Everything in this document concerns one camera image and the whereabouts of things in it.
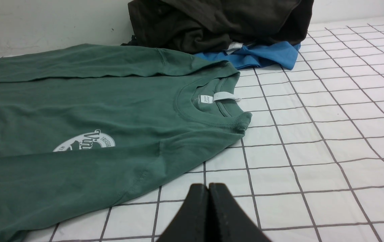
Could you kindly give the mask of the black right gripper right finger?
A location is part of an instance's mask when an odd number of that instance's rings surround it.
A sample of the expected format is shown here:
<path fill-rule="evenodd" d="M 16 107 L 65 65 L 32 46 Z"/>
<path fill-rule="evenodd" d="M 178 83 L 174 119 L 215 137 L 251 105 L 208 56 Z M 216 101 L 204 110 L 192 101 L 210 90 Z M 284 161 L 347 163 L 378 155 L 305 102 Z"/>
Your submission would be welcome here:
<path fill-rule="evenodd" d="M 270 242 L 222 183 L 209 185 L 210 242 Z"/>

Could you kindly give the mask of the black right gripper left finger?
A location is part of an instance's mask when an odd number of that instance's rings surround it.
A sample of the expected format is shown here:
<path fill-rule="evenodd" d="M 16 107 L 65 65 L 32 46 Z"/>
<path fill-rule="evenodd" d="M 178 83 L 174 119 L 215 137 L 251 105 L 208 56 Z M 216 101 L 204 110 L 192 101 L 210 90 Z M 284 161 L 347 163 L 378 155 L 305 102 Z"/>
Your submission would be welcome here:
<path fill-rule="evenodd" d="M 158 242 L 204 242 L 209 191 L 192 184 L 179 211 L 158 238 Z"/>

